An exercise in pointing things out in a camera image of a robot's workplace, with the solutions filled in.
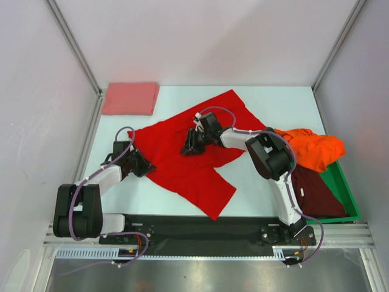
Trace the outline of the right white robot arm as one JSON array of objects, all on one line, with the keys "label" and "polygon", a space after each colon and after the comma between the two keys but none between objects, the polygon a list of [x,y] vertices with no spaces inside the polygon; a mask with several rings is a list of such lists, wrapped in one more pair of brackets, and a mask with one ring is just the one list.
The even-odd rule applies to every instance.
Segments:
[{"label": "right white robot arm", "polygon": [[188,130],[180,154],[201,155],[208,145],[248,152],[256,171],[272,184],[278,204],[278,219],[282,225],[281,239],[287,244],[301,239],[307,224],[291,180],[297,159],[286,140],[273,128],[241,130],[233,125],[223,127],[213,113],[196,113],[194,124],[195,127]]}]

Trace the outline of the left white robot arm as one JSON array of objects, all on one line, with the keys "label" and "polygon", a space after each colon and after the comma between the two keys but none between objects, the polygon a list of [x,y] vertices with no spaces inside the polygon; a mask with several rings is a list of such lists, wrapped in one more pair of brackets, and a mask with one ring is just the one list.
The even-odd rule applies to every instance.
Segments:
[{"label": "left white robot arm", "polygon": [[133,174],[141,178],[156,170],[131,141],[114,141],[112,152],[93,174],[57,190],[53,234],[75,241],[110,234],[120,243],[133,239],[134,229],[122,214],[105,214],[102,196]]}]

